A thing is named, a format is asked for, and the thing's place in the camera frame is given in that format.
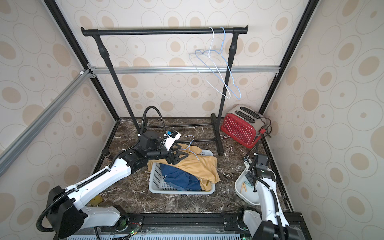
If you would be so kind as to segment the pale blue wire hanger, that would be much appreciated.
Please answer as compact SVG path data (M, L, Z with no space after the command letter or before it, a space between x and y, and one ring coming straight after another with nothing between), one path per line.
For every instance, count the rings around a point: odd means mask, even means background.
M199 159L198 155L202 152L202 149L200 149L197 146L192 146L192 143L195 140L195 137L193 135L188 135L187 137L192 137L193 139L190 141L190 143L189 143L189 145L187 147L181 148L181 150L187 151L188 156L185 157L183 160L180 160L180 162L184 162L185 159L189 157L189 154L195 155L196 159L199 161L200 159Z

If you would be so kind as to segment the navy blue t-shirt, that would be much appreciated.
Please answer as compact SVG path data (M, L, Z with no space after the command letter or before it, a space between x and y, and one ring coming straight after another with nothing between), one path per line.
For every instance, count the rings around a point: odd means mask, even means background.
M164 181L177 191L201 191L200 180L178 168L160 164Z

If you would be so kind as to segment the mustard yellow t-shirt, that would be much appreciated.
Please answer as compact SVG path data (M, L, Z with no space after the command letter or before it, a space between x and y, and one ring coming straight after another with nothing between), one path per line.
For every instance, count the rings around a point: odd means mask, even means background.
M181 144L181 146L182 148L187 147L186 144ZM176 165L168 164L165 159L151 160L147 164L148 171L152 170L154 163L169 165L195 176L200 180L202 190L210 191L213 184L221 181L217 171L218 159L214 156L203 156L201 153L198 155L199 161L195 155L189 154L189 157L184 162L179 162Z

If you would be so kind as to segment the yellow plastic clothespin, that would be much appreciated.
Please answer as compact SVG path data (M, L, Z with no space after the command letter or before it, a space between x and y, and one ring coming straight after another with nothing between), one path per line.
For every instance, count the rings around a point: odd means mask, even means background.
M245 182L243 182L242 185L241 185L241 193L242 193L242 192L245 192L245 193L248 192L248 190L247 190L247 185L246 185Z

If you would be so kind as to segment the light blue plastic hanger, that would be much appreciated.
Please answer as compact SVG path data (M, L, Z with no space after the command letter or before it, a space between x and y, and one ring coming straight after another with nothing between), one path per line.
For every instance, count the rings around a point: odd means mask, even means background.
M215 50L213 49L213 43L215 41L215 30L214 28L212 27L209 27L209 29L211 30L212 32L212 40L211 40L211 43L210 43L210 48L208 50L195 50L194 53L190 54L190 59L191 56L195 56L211 73L213 73L216 78L218 80L220 80L222 83L223 83L223 86L224 86L224 89L229 91L229 95L227 94L223 94L222 92L220 92L217 88L215 88L211 82L209 80L207 80L205 77L203 77L203 79L212 87L214 88L215 91L217 91L218 93L220 93L223 97L225 97L226 99L231 99L232 96L234 96L237 100L240 100L242 98L242 93L240 91L240 88L236 85L236 81L235 81L235 78L232 74L232 71L230 70L230 66L229 66L229 62L228 60L224 57L224 43L225 43L225 40L226 40L226 30L221 27L221 30L223 31L223 35L224 35L224 38L223 40L221 41L221 46L220 46L220 49L219 50ZM221 71L219 70L219 67L218 65L214 62L213 58L212 58L212 53L216 53L218 56L220 56L222 58L222 60L224 61L225 63L225 67L226 67L226 71L228 70L229 73L230 73L230 80L232 80L232 83L233 83L233 86L236 87L237 91L234 92L230 87L229 87L229 84L226 84L225 83L225 78L223 77L223 75L221 74ZM207 57L208 60L214 64L214 68L212 69L210 66L208 66L202 59L201 59L201 56L204 56L204 57Z

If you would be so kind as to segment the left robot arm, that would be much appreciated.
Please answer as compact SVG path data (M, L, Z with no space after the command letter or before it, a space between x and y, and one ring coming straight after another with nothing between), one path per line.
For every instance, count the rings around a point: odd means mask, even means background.
M81 229L115 226L123 217L122 211L116 207L87 207L87 203L151 160L166 160L175 165L185 159L188 154L176 144L180 137L177 131L141 133L133 147L122 149L109 165L97 173L64 189L59 186L51 189L47 206L37 219L37 230L55 232L56 238L64 239Z

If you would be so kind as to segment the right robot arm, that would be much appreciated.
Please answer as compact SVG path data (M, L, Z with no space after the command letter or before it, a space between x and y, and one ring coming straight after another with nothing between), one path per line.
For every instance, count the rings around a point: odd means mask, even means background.
M301 240L298 229L290 227L282 211L276 193L276 176L268 169L269 158L254 153L249 162L246 178L251 182L259 196L261 214L245 210L243 223L247 226L253 240Z

